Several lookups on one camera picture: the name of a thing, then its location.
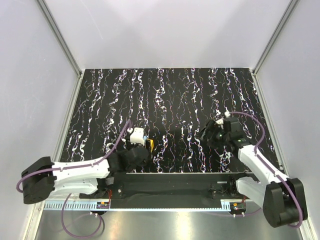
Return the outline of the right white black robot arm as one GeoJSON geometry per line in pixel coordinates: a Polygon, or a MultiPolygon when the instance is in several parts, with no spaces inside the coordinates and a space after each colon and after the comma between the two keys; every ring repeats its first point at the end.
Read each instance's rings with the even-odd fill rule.
{"type": "Polygon", "coordinates": [[[236,199],[243,195],[251,199],[274,228],[284,225],[298,228],[307,220],[303,183],[298,178],[289,178],[270,163],[247,138],[237,118],[210,120],[196,138],[211,148],[229,147],[230,152],[257,178],[254,180],[246,173],[231,178],[227,185],[230,197],[236,199]]]}

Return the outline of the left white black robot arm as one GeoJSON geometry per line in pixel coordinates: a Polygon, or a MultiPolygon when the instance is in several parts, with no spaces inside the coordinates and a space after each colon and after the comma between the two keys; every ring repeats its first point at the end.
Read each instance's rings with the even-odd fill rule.
{"type": "Polygon", "coordinates": [[[126,141],[127,149],[84,162],[52,162],[49,156],[38,159],[21,173],[17,189],[26,205],[42,202],[54,195],[83,194],[103,198],[108,193],[108,178],[144,167],[151,160],[155,144],[126,141]]]}

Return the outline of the yellow socket block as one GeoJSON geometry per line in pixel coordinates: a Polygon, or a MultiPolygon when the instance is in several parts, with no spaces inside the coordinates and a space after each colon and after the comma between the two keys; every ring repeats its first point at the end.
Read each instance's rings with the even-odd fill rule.
{"type": "Polygon", "coordinates": [[[146,145],[146,148],[149,150],[149,152],[152,153],[155,147],[154,140],[147,138],[145,140],[145,145],[146,145]]]}

